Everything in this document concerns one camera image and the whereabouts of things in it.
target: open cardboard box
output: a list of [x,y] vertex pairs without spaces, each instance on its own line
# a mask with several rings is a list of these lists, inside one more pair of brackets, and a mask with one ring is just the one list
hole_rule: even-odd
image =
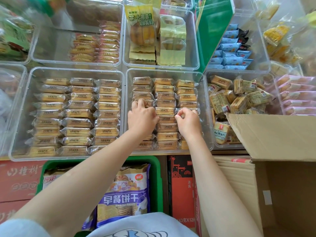
[[[315,237],[316,118],[227,114],[227,119],[249,155],[214,158],[264,237]],[[197,233],[208,237],[194,187]]]

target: green crate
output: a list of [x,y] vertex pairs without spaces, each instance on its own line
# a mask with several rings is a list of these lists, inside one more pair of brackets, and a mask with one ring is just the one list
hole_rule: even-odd
[[[38,194],[43,188],[44,172],[54,168],[67,168],[74,166],[85,159],[64,159],[64,160],[48,160],[42,169],[42,174],[37,186]],[[150,197],[150,211],[151,212],[163,212],[163,197],[162,197],[162,179],[160,176],[160,162],[152,155],[148,156],[130,156],[125,161],[127,165],[150,163],[149,169],[149,197]],[[78,232],[75,237],[85,237],[89,234],[89,231]]]

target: clear plastic bin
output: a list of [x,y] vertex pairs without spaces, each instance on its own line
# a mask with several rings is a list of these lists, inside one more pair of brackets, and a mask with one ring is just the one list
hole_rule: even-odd
[[[90,5],[85,5],[78,11],[77,6],[70,2],[67,5],[67,12],[58,28],[41,27],[34,41],[34,49],[30,53],[32,60],[42,63],[48,67],[54,64],[66,64],[66,68],[79,69],[101,69],[100,67],[117,67],[122,61],[123,30],[124,30],[124,6],[118,3],[88,0]],[[121,37],[119,60],[114,64],[73,62],[69,57],[69,50],[72,45],[74,33],[88,35],[100,34],[98,20],[109,20],[121,22]]]
[[240,13],[239,10],[236,10],[235,15],[231,21],[231,24],[239,24],[238,27],[244,31],[249,30],[249,33],[246,37],[249,37],[247,45],[251,45],[252,53],[248,59],[253,59],[251,64],[247,67],[246,70],[226,70],[226,72],[242,72],[242,73],[255,73],[262,72],[268,73],[271,70],[271,65],[269,62],[269,57],[265,47],[265,43],[262,37],[262,31],[259,27],[257,21],[251,19],[251,15]]
[[[133,0],[126,0],[126,3],[129,4],[129,5],[132,5],[133,4]],[[167,5],[165,4],[165,1],[164,0],[161,0],[161,8],[169,8],[169,7],[172,7],[172,8],[176,8],[176,9],[184,9],[184,10],[192,10],[193,7],[194,7],[194,0],[187,0],[186,2],[188,5],[187,7],[178,7],[178,6],[171,6],[171,5]]]
[[17,120],[16,115],[19,111],[19,109],[15,107],[20,106],[20,103],[22,102],[23,90],[25,90],[25,87],[26,87],[27,69],[25,66],[22,66],[22,65],[2,64],[2,63],[0,63],[0,68],[13,70],[13,71],[18,72],[21,75],[21,79],[20,79],[17,91],[14,97],[12,97],[13,102],[12,102],[10,113],[6,121],[6,125],[4,127],[4,131],[1,133],[1,136],[0,136],[0,156],[7,156],[10,149],[10,143],[13,137],[12,126]]
[[[237,76],[241,76],[242,79],[244,80],[253,80],[256,78],[264,79],[266,83],[266,91],[275,95],[275,99],[272,103],[272,105],[267,105],[265,112],[267,114],[280,114],[282,115],[281,112],[281,105],[280,105],[280,95],[278,94],[278,91],[276,90],[276,85],[274,83],[274,78],[271,74],[264,74],[260,72],[254,72],[254,73],[245,73],[242,71],[235,71],[235,72],[227,72],[227,71],[206,71],[205,73],[206,79],[208,83],[211,83],[211,79],[213,75],[217,75],[229,80],[234,81],[234,79]],[[215,135],[214,135],[214,130],[212,129],[212,138],[214,140],[215,144],[215,149],[244,149],[242,144],[224,144],[224,145],[219,145],[215,141]]]
[[160,14],[164,15],[174,15],[182,17],[186,25],[186,51],[185,51],[185,65],[184,66],[155,66],[155,65],[143,65],[143,64],[133,64],[130,63],[129,54],[131,41],[129,38],[126,17],[124,16],[125,29],[124,29],[124,44],[123,44],[123,63],[130,67],[145,67],[145,68],[166,68],[166,69],[176,69],[176,70],[186,70],[193,71],[200,67],[200,60],[198,57],[198,44],[197,36],[195,31],[195,21],[194,14],[191,11],[185,11],[180,9],[161,9]]
[[[33,116],[30,116],[31,111],[36,110],[33,106],[34,102],[38,102],[34,93],[39,93],[38,85],[47,78],[93,78],[93,79],[115,79],[121,81],[122,99],[121,99],[121,122],[124,118],[124,100],[125,100],[125,78],[120,71],[103,71],[103,70],[82,70],[82,69],[68,69],[68,68],[49,68],[49,67],[36,67],[33,68],[29,74],[25,92],[21,93],[23,99],[20,103],[16,103],[17,113],[16,122],[12,123],[10,127],[14,132],[11,142],[9,158],[13,161],[25,160],[49,160],[49,159],[82,159],[88,156],[56,156],[56,157],[39,157],[30,158],[27,156],[29,146],[24,142],[31,138],[32,135],[27,131],[32,129]],[[120,135],[123,133],[123,126],[120,127]]]
[[[127,126],[127,113],[132,108],[132,83],[134,77],[141,77],[141,76],[150,76],[151,78],[155,77],[164,77],[164,78],[173,78],[175,81],[178,79],[183,80],[200,80],[199,86],[197,87],[198,90],[198,102],[200,103],[200,119],[203,121],[202,131],[204,133],[204,140],[209,148],[212,150],[214,147],[213,143],[213,125],[211,122],[211,109],[210,103],[208,99],[208,91],[207,91],[207,82],[206,77],[200,72],[182,72],[182,71],[165,71],[165,70],[149,70],[149,69],[128,69],[126,72],[127,78],[127,95],[125,96],[125,116],[124,116],[124,132],[128,130]],[[134,151],[133,154],[135,155],[180,155],[186,154],[188,150],[151,150],[151,151]]]

